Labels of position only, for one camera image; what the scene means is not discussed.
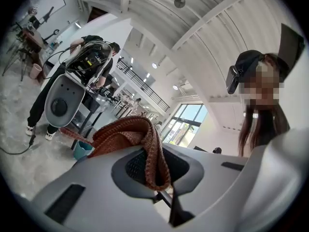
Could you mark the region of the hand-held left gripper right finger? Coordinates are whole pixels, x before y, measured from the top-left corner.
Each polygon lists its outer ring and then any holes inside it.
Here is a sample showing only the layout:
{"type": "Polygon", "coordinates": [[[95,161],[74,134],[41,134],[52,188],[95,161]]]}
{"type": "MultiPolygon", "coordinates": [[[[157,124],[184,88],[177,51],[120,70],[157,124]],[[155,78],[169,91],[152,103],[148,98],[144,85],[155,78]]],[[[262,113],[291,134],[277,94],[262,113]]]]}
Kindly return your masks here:
{"type": "Polygon", "coordinates": [[[173,188],[173,197],[171,203],[171,210],[169,216],[169,224],[172,227],[178,227],[190,220],[192,220],[195,216],[183,209],[179,197],[190,193],[194,190],[193,187],[185,187],[184,184],[177,184],[176,182],[172,182],[173,188]]]}

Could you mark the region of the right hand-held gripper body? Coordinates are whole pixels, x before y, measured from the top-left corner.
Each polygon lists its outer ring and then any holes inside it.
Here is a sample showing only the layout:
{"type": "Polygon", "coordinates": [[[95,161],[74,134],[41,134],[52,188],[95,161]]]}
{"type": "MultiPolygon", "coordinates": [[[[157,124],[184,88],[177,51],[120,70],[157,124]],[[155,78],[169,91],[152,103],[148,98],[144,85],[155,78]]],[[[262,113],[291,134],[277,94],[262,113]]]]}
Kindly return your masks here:
{"type": "Polygon", "coordinates": [[[57,77],[46,97],[44,112],[50,125],[62,128],[77,113],[85,93],[97,82],[112,59],[112,48],[105,41],[78,46],[67,58],[59,57],[65,73],[57,77]]]}

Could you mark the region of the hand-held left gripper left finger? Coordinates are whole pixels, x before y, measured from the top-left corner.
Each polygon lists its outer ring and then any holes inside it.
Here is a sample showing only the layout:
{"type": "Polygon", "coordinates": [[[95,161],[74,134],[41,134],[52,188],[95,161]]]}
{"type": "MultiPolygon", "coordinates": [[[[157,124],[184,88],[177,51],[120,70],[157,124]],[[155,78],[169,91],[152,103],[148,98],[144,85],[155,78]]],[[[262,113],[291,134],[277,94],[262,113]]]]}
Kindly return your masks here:
{"type": "Polygon", "coordinates": [[[154,197],[154,204],[159,201],[164,201],[164,203],[171,208],[172,207],[172,197],[168,194],[167,191],[159,191],[154,197]]]}

